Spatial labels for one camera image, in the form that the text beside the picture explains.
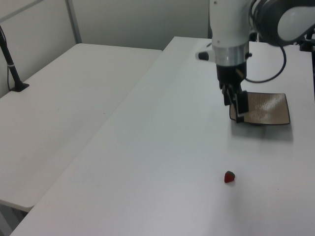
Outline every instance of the gray floor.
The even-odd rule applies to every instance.
[[[25,212],[0,205],[0,236],[9,236],[25,215]]]

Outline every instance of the white table surface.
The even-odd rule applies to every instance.
[[[296,236],[315,232],[311,54],[248,91],[285,92],[291,125],[229,120],[207,39],[174,38],[12,236]],[[248,77],[282,65],[252,43]],[[236,174],[224,183],[226,171]]]
[[[0,204],[29,211],[160,54],[78,44],[1,98]]]

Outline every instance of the white wall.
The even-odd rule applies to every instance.
[[[69,0],[83,43],[163,50],[208,36],[209,0]]]
[[[22,81],[75,45],[65,0],[41,1],[0,25]],[[0,97],[8,92],[6,72],[0,51]]]
[[[0,0],[0,22],[41,0]]]

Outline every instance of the strawberry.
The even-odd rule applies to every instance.
[[[225,183],[230,183],[232,181],[234,181],[235,179],[235,174],[231,171],[228,171],[225,173],[225,176],[224,176],[224,182]]]

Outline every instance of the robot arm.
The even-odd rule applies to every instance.
[[[213,32],[197,58],[215,62],[225,105],[233,105],[236,121],[248,112],[246,79],[249,34],[254,30],[265,42],[283,47],[299,40],[315,28],[314,0],[210,0]]]
[[[254,0],[250,21],[264,42],[286,46],[315,28],[314,0]]]

